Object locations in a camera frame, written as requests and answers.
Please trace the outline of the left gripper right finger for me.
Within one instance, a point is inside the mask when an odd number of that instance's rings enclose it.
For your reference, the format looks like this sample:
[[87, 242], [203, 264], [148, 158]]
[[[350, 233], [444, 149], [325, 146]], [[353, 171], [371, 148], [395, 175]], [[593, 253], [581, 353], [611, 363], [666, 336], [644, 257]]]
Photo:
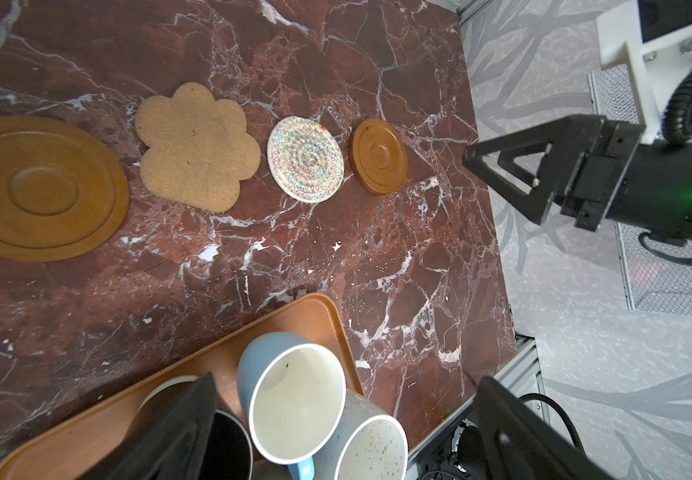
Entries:
[[491, 479], [610, 477], [496, 379], [482, 379], [475, 406]]

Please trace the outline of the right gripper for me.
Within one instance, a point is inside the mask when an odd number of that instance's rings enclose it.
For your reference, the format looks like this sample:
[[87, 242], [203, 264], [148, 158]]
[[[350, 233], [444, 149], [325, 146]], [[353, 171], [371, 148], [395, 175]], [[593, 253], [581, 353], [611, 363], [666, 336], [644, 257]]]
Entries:
[[470, 145], [462, 164], [540, 225], [561, 198], [577, 228], [603, 220], [644, 229], [662, 243], [692, 241], [692, 143], [641, 143], [643, 129], [573, 114]]

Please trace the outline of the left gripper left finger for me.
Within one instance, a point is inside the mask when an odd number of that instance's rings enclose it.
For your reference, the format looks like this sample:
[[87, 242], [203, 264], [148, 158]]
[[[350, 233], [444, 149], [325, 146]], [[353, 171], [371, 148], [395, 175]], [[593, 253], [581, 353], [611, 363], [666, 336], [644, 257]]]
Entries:
[[83, 479], [196, 479], [212, 428], [217, 389], [208, 373], [126, 436]]

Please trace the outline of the black mug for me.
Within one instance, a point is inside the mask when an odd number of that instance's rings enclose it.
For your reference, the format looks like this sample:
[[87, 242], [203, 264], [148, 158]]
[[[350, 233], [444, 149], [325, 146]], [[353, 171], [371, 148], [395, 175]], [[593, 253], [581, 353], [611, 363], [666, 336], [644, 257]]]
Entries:
[[[127, 436], [146, 421], [161, 416], [177, 395], [198, 380], [200, 377], [195, 375], [176, 376], [154, 388], [138, 407]], [[252, 460], [252, 441], [246, 428], [218, 393], [199, 479], [250, 479]]]

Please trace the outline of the large round wooden coaster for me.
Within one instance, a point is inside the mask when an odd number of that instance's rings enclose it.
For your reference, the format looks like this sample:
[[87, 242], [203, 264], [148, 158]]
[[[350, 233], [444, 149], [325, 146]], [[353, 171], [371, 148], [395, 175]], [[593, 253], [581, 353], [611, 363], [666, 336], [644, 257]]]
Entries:
[[384, 120], [367, 119], [356, 128], [349, 157], [357, 180], [373, 194], [394, 193], [407, 179], [406, 146], [399, 132]]

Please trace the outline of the woven round coaster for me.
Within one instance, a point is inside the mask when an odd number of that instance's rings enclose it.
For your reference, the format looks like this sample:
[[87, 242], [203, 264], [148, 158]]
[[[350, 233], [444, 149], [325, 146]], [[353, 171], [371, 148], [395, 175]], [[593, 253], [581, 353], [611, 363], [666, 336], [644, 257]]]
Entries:
[[267, 142], [271, 175], [284, 193], [309, 204], [330, 199], [344, 179], [345, 162], [333, 135], [320, 123], [289, 116]]

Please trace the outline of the small round wooden coaster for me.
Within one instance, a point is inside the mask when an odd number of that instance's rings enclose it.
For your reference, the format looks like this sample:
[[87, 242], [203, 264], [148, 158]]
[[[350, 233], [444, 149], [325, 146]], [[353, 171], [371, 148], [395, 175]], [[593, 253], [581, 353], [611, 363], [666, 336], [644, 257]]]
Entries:
[[0, 117], [0, 257], [50, 262], [109, 239], [130, 201], [125, 171], [100, 140], [68, 123]]

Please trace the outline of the cork flower coaster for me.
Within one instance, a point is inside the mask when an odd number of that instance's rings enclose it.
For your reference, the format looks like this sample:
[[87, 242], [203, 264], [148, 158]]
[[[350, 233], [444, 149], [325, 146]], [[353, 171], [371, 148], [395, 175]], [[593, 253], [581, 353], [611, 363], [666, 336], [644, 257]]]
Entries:
[[189, 82], [171, 97], [152, 96], [137, 109], [134, 128], [147, 150], [139, 172], [161, 198], [221, 213], [237, 202], [241, 183], [261, 163], [242, 107]]

